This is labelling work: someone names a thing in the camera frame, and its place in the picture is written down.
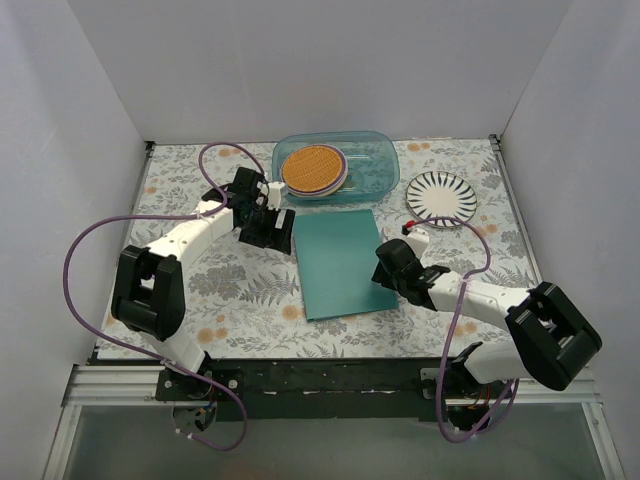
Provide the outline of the teal plastic folder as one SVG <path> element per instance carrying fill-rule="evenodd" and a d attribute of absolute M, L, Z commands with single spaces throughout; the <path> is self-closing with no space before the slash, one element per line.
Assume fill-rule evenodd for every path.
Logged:
<path fill-rule="evenodd" d="M 298 217 L 293 237 L 309 321 L 396 309 L 396 293 L 372 281 L 380 234 L 370 210 Z"/>

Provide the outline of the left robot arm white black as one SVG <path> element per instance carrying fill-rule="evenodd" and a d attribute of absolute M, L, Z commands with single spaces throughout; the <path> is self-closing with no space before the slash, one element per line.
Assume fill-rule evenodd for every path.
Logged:
<path fill-rule="evenodd" d="M 180 372 L 178 387 L 190 399 L 205 398 L 213 377 L 202 368 L 205 351 L 182 326 L 183 274 L 235 230 L 245 244 L 289 255 L 295 212 L 281 208 L 287 193 L 284 183 L 267 182 L 262 173 L 241 167 L 226 189 L 203 195 L 188 220 L 147 246 L 128 246 L 120 254 L 111 315 Z"/>

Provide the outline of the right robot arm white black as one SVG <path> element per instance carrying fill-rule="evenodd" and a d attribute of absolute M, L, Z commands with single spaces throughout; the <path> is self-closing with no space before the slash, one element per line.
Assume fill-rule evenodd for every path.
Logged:
<path fill-rule="evenodd" d="M 488 384 L 531 378 L 563 391 L 602 348 L 602 339 L 561 288 L 533 289 L 467 281 L 439 265 L 425 267 L 410 244 L 390 240 L 376 250 L 372 280 L 410 304 L 463 316 L 509 333 L 496 344 L 476 342 L 446 363 L 445 381 L 464 397 Z"/>

